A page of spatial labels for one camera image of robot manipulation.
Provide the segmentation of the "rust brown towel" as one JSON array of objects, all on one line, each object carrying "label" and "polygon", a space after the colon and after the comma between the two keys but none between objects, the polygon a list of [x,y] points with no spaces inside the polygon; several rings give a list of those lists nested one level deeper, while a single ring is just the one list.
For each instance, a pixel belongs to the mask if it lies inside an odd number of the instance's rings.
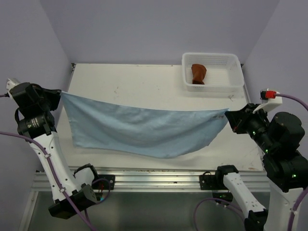
[{"label": "rust brown towel", "polygon": [[204,65],[193,64],[191,67],[192,70],[192,84],[204,85],[204,78],[207,72],[207,69]]}]

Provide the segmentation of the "light blue towel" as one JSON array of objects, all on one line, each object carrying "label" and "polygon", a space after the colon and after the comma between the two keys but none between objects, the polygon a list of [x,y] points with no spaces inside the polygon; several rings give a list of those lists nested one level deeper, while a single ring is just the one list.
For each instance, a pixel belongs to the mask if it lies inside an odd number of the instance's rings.
[{"label": "light blue towel", "polygon": [[170,111],[100,102],[67,92],[61,99],[73,144],[173,158],[208,146],[227,124],[227,109]]}]

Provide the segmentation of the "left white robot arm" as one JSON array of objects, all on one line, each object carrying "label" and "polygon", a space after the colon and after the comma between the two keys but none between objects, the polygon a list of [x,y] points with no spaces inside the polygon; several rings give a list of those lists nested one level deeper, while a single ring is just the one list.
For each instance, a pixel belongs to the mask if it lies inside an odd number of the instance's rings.
[{"label": "left white robot arm", "polygon": [[7,81],[6,90],[18,105],[14,115],[17,132],[37,154],[51,185],[54,204],[49,207],[50,215],[69,219],[95,205],[93,189],[99,186],[100,177],[94,166],[86,164],[72,172],[60,147],[51,112],[58,108],[61,90],[15,80]]}]

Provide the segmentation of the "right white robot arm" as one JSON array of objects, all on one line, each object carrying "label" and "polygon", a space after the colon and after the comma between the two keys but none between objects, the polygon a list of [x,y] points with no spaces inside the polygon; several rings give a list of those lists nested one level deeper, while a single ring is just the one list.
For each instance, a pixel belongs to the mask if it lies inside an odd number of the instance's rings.
[{"label": "right white robot arm", "polygon": [[298,151],[305,135],[301,120],[278,112],[268,120],[267,112],[249,103],[238,111],[226,111],[232,131],[248,134],[264,153],[270,202],[265,208],[243,183],[234,165],[219,166],[214,183],[227,188],[240,206],[247,231],[292,231],[302,199],[308,193],[308,161]]}]

